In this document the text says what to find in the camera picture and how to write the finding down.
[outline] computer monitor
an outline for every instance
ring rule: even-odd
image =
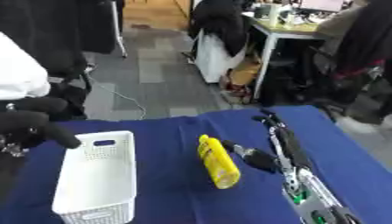
[[[315,11],[340,11],[345,0],[302,0],[301,9]]]

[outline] table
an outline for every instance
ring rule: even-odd
[[[293,25],[290,29],[278,24],[275,27],[270,26],[269,20],[260,20],[250,17],[252,25],[260,32],[267,35],[264,49],[262,51],[262,68],[257,77],[255,84],[254,97],[257,99],[260,95],[260,88],[263,83],[265,74],[267,73],[270,57],[277,46],[279,39],[324,39],[325,36],[317,34],[315,31],[317,26],[314,24]]]
[[[315,108],[276,107],[295,131],[318,176],[364,223],[390,223],[392,175]],[[257,109],[146,121],[64,123],[76,133],[131,130],[136,138],[136,217],[132,224],[299,224],[281,193],[282,177],[257,171],[234,157],[241,180],[214,188],[198,158],[198,136],[208,134],[269,150],[267,130],[250,119]],[[48,142],[31,150],[2,224],[60,224],[51,212],[64,150]]]

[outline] basket handle hole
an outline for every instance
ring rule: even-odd
[[[94,146],[108,146],[108,145],[115,145],[115,140],[103,140],[103,141],[95,141]]]

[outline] white desk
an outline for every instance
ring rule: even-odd
[[[258,20],[252,17],[250,20],[258,31],[267,36],[264,49],[262,50],[262,68],[255,84],[254,97],[258,99],[260,96],[260,87],[270,63],[271,54],[275,50],[279,39],[324,39],[325,37],[316,34],[317,26],[313,24],[293,25],[290,29],[286,29],[282,24],[271,27],[268,20]]]

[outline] white sleeve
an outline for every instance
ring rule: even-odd
[[[47,95],[47,71],[4,33],[0,32],[0,100]]]

